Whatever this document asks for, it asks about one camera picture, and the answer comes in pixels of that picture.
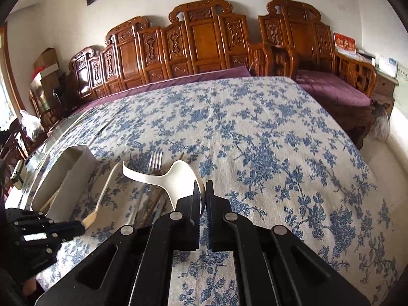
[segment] metal fork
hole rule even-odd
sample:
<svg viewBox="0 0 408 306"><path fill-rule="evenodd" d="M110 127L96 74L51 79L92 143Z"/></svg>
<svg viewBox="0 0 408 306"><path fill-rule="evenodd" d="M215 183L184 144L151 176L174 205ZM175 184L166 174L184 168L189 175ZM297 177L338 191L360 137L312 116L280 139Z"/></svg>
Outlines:
<svg viewBox="0 0 408 306"><path fill-rule="evenodd" d="M162 160L163 160L163 152L160 150L157 150L155 152L153 152L150 156L150 161L149 161L149 167L147 169L147 173L148 174L157 174L158 172L160 172L160 170L162 169ZM143 198L143 194L146 190L147 184L144 184L142 187L143 192L138 196L138 198L136 199L135 205L133 207L133 211L129 217L129 223L130 225L134 225L135 224L135 220L136 220L136 214L139 210L140 207L140 202L142 201Z"/></svg>

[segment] white wall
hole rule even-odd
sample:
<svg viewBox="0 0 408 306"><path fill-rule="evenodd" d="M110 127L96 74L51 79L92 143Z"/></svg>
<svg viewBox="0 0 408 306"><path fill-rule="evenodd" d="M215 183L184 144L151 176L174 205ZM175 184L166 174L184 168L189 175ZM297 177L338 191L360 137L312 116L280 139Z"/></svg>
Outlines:
<svg viewBox="0 0 408 306"><path fill-rule="evenodd" d="M21 100L30 114L34 108L29 100L34 61L46 48L38 26L38 6L13 12L7 18L7 36L11 69Z"/></svg>
<svg viewBox="0 0 408 306"><path fill-rule="evenodd" d="M41 31L46 46L56 47L62 67L67 71L70 58L82 48L104 45L106 33L135 16L147 16L152 25L169 24L168 14L182 3L196 0L44 0L41 7ZM228 0L234 12L246 14L253 41L259 39L258 15L266 14L270 0ZM332 30L352 36L362 44L360 12L357 0L298 0L308 2L321 13Z"/></svg>
<svg viewBox="0 0 408 306"><path fill-rule="evenodd" d="M408 67L408 33L387 0L358 0L363 49Z"/></svg>

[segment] carved wooden sofa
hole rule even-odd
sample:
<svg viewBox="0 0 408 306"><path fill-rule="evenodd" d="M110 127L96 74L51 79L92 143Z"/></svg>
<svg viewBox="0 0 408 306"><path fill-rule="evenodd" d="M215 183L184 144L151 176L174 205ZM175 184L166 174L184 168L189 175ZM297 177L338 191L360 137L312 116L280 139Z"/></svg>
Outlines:
<svg viewBox="0 0 408 306"><path fill-rule="evenodd" d="M71 59L77 104L156 81L236 66L252 68L257 76L293 74L293 63L274 59L271 44L249 42L245 15L232 10L225 0L203 0L174 8L171 24L164 28L151 27L145 17L116 26L106 35L103 51L87 47ZM292 55L289 46L278 49Z"/></svg>
<svg viewBox="0 0 408 306"><path fill-rule="evenodd" d="M291 77L332 115L360 149L374 122L370 97L377 78L375 68L335 51L330 27L321 22L313 6L272 0L267 10L268 15L258 16L263 42L280 49L272 48L277 60L289 60L282 45L295 51L297 57L290 57L295 69Z"/></svg>

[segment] blue floral pattern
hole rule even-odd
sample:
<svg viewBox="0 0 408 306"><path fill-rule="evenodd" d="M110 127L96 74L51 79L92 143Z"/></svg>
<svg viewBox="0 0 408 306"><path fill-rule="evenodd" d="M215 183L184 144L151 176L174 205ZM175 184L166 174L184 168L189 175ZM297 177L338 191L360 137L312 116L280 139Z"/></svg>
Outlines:
<svg viewBox="0 0 408 306"><path fill-rule="evenodd" d="M387 248L393 234L387 194L360 152L327 112L283 77L221 79L127 97L94 107L54 145L27 191L68 146L89 144L98 160L72 219L83 219L113 166L146 171L150 153L186 153L215 193L254 224L284 224L373 303L405 263ZM58 263L38 275L48 289L120 226L146 192L119 174L85 235L63 245ZM200 249L176 252L171 305L237 305L231 252L208 250L205 216Z"/></svg>

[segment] plastic bag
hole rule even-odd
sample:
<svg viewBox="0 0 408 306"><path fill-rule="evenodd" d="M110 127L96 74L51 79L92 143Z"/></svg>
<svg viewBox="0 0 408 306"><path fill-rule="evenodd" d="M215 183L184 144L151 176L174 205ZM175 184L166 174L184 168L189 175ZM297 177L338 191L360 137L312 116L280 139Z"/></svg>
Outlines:
<svg viewBox="0 0 408 306"><path fill-rule="evenodd" d="M20 110L20 113L22 115L21 124L26 128L27 136L29 136L32 141L35 141L35 139L44 132L41 120L36 116L30 115L25 110Z"/></svg>
<svg viewBox="0 0 408 306"><path fill-rule="evenodd" d="M368 138L385 142L390 134L390 121L383 106L375 105L376 120L368 133Z"/></svg>

